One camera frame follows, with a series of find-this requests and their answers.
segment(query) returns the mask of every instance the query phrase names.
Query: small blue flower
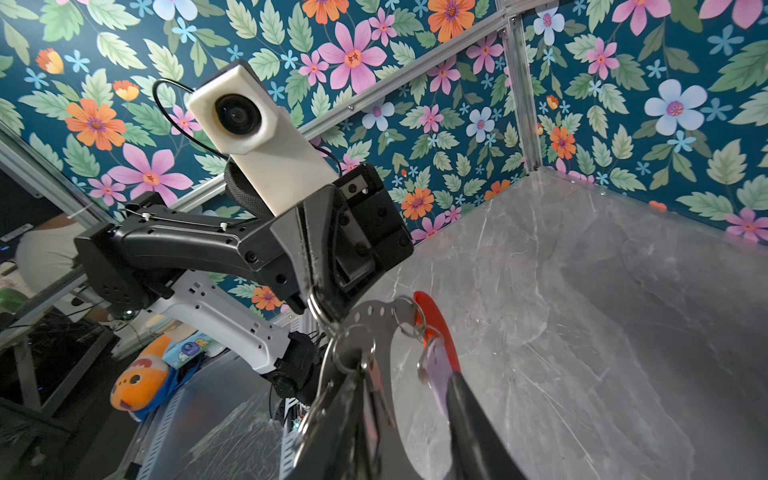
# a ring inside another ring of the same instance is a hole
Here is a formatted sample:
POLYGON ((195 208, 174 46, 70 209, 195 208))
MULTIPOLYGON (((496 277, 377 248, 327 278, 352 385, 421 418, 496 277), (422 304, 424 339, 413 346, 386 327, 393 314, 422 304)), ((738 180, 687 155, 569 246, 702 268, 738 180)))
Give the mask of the small blue flower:
POLYGON ((489 74, 485 74, 485 80, 480 82, 484 88, 484 90, 489 89, 493 86, 493 77, 489 74))
POLYGON ((72 52, 72 55, 73 56, 71 57, 69 55, 64 56, 64 60, 72 63, 72 71, 74 73, 78 73, 80 70, 82 70, 85 73, 88 73, 88 67, 86 67, 85 64, 91 63, 91 61, 87 58, 81 58, 79 50, 72 52))
POLYGON ((738 45, 739 43, 742 43, 744 41, 744 37, 730 37, 730 34, 733 33, 733 25, 728 25, 727 27, 723 28, 723 36, 718 37, 717 35, 712 35, 707 39, 709 43, 714 43, 715 46, 710 50, 710 55, 715 55, 718 51, 722 50, 723 53, 730 57, 733 55, 733 48, 731 45, 738 45))
POLYGON ((230 61, 235 61, 243 56, 243 52, 237 47, 237 44, 227 47, 227 51, 231 54, 230 61))
POLYGON ((272 99, 274 101, 277 101, 278 98, 282 100, 283 98, 286 97, 285 95, 283 95, 283 92, 286 90, 284 86, 280 85, 278 87, 277 84, 273 81, 270 82, 270 85, 272 85, 272 90, 267 90, 266 92, 272 95, 272 99))
POLYGON ((544 50, 544 61, 547 62, 547 65, 554 61, 554 48, 544 50))
POLYGON ((723 105, 721 107, 719 98, 713 98, 710 104, 712 105, 711 107, 703 107, 699 109, 701 110, 701 113, 709 114, 707 121, 712 121, 715 117, 721 121, 725 121, 727 117, 723 112, 733 110, 733 105, 723 105))
POLYGON ((685 137, 685 132, 682 130, 678 130, 676 133, 677 139, 670 138, 667 140, 668 145, 674 145, 674 151, 676 154, 680 153, 680 149, 683 149, 685 151, 693 151, 693 148, 689 145, 692 144, 694 141, 696 141, 696 137, 685 137))
POLYGON ((27 68, 27 73, 29 74, 28 77, 24 78, 24 81, 27 83, 34 83, 36 89, 40 89, 40 85, 48 86, 48 82, 43 80, 43 78, 47 77, 47 75, 44 72, 40 72, 38 74, 34 73, 31 68, 27 68))
POLYGON ((587 0, 576 0, 576 3, 574 4, 574 12, 576 12, 579 16, 581 16, 581 13, 587 9, 587 6, 584 5, 584 3, 587 0))
POLYGON ((296 62, 299 61, 299 58, 293 56, 293 50, 289 50, 288 55, 284 53, 280 54, 280 60, 286 62, 285 65, 283 65, 283 68, 288 70, 288 68, 296 68, 296 62))
POLYGON ((649 166, 650 164, 648 162, 637 162, 637 168, 635 168, 635 170, 639 171, 642 176, 650 173, 649 166))
POLYGON ((136 0, 128 4, 131 8, 137 8, 140 17, 144 18, 144 14, 154 15, 152 11, 152 0, 136 0))
POLYGON ((196 26, 190 25, 187 27, 187 23, 184 21, 182 17, 177 18, 176 22, 179 24, 179 26, 173 27, 171 31, 173 33, 178 33, 179 35, 181 35, 181 43, 187 43, 187 39, 192 43, 197 41, 197 38, 195 38, 195 36, 192 35, 194 32, 197 31, 196 26))
POLYGON ((589 88, 587 88, 587 91, 591 93, 593 97, 597 97, 598 94, 603 93, 603 88, 601 87, 602 84, 603 82, 600 80, 598 80, 597 82, 590 80, 589 88))
POLYGON ((418 13, 419 18, 421 18, 428 11, 427 0, 416 0, 416 6, 413 7, 413 13, 418 13))
POLYGON ((656 60, 653 65, 647 65, 645 68, 650 72, 649 77, 661 78, 661 72, 667 71, 667 67, 661 67, 661 60, 656 60))

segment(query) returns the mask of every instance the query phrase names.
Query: key ring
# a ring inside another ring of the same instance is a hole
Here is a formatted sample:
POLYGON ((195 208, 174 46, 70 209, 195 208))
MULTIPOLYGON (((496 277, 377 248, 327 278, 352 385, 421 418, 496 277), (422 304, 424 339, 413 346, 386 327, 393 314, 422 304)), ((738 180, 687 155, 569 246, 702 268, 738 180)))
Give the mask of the key ring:
POLYGON ((353 325, 350 325, 350 326, 346 327, 344 330, 342 330, 341 334, 338 335, 333 340, 333 347, 331 348, 331 359, 333 359, 333 364, 336 365, 336 368, 341 373, 345 373, 346 375, 349 375, 350 373, 354 373, 356 371, 356 369, 350 369, 348 366, 346 366, 343 363, 341 363, 341 360, 339 360, 339 356, 336 355, 336 347, 339 345, 339 343, 341 343, 342 340, 344 340, 346 337, 349 336, 349 331, 351 329, 353 329, 353 328, 356 328, 356 327, 361 327, 361 328, 364 328, 364 329, 368 330, 368 333, 371 334, 371 341, 372 341, 371 350, 369 351, 369 359, 364 361, 361 358, 360 359, 361 367, 364 368, 364 369, 367 368, 367 362, 370 362, 371 360, 373 360, 374 354, 376 353, 376 338, 373 336, 373 332, 371 331, 371 329, 366 324, 364 324, 364 323, 355 323, 353 325))
POLYGON ((423 325, 424 326, 417 327, 417 326, 414 325, 413 326, 413 331, 415 333, 408 333, 408 332, 406 332, 406 329, 404 329, 402 326, 404 324, 405 325, 410 325, 410 324, 409 323, 404 323, 404 322, 400 321, 400 319, 397 317, 397 309, 393 306, 392 307, 392 316, 395 317, 395 321, 397 322, 398 328, 400 328, 400 331, 402 332, 403 335, 405 335, 405 336, 407 336, 409 338, 412 338, 412 339, 416 339, 418 341, 423 341, 424 340, 424 331, 426 330, 425 326, 427 324, 427 317, 426 317, 426 315, 424 315, 424 310, 422 310, 422 306, 419 305, 419 303, 416 302, 413 298, 411 298, 410 296, 407 296, 407 295, 400 295, 400 296, 397 296, 395 298, 395 300, 400 300, 400 299, 405 300, 406 302, 408 302, 411 305, 416 307, 416 309, 419 311, 419 314, 422 316, 422 321, 423 321, 423 325))

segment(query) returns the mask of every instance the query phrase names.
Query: flower center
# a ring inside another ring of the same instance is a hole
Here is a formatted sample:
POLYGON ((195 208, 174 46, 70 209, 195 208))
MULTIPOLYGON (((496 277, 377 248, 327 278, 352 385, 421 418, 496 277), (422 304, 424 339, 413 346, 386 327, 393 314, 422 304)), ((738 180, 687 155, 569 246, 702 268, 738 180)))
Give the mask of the flower center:
POLYGON ((97 133, 101 133, 105 130, 104 122, 93 117, 88 119, 88 127, 97 133))
POLYGON ((147 172, 144 174, 144 182, 150 185, 159 185, 160 184, 160 175, 153 174, 152 172, 147 172))
POLYGON ((359 67, 362 63, 362 52, 360 50, 352 50, 344 55, 344 63, 349 68, 359 67))
POLYGON ((683 106, 683 104, 681 104, 677 100, 667 105, 667 115, 670 115, 671 117, 676 117, 682 114, 684 110, 685 110, 685 107, 683 106))
POLYGON ((449 22, 453 22, 456 20, 457 14, 458 5, 456 5, 456 2, 448 2, 448 4, 445 6, 445 19, 449 22))

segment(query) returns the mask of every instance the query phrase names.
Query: camera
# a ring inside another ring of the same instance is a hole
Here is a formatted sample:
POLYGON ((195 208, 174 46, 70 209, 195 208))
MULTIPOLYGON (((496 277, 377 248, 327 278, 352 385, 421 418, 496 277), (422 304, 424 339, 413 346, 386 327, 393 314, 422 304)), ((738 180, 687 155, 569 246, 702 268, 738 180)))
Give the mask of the camera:
POLYGON ((229 64, 202 84, 187 109, 275 216, 338 178, 246 61, 229 64))

